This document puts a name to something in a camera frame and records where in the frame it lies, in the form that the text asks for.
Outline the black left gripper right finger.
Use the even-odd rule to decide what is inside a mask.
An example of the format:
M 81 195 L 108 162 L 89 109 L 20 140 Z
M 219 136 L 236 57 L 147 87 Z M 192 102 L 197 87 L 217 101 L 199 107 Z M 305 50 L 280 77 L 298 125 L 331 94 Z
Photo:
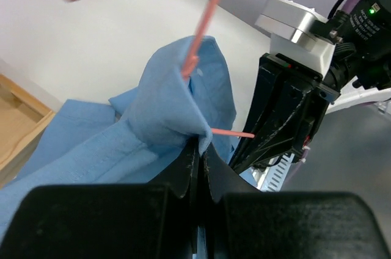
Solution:
M 261 192 L 209 146 L 203 258 L 389 258 L 370 207 L 349 192 Z

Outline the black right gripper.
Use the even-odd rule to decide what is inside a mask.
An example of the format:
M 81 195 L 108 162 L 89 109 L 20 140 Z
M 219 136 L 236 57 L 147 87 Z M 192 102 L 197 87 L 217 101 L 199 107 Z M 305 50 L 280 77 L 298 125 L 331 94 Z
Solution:
M 254 138 L 239 142 L 230 167 L 241 173 L 285 153 L 302 153 L 340 90 L 331 72 L 322 77 L 281 54 L 262 55 L 244 127 Z

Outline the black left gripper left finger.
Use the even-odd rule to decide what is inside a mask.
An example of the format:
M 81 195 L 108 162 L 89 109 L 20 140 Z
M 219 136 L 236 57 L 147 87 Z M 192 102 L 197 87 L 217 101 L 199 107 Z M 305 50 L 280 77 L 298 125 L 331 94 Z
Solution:
M 2 258 L 191 258 L 198 143 L 144 184 L 39 186 L 21 201 Z

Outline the light blue shirt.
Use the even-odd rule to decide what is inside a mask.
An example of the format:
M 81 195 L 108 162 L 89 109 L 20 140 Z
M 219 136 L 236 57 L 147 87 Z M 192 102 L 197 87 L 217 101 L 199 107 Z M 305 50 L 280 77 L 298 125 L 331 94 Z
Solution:
M 74 184 L 144 184 L 168 167 L 190 141 L 199 161 L 209 146 L 227 162 L 237 140 L 230 75 L 216 40 L 202 39 L 199 61 L 184 81 L 186 37 L 158 49 L 136 88 L 109 105 L 67 101 L 17 177 L 1 191 L 1 242 L 34 188 Z

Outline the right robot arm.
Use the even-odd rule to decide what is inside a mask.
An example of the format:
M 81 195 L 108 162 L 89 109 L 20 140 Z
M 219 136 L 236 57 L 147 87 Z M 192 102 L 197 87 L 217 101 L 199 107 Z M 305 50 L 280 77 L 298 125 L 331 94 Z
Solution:
M 301 156 L 342 88 L 390 87 L 390 0 L 338 0 L 328 17 L 289 0 L 268 0 L 256 22 L 270 34 L 241 139 L 229 164 L 265 169 Z

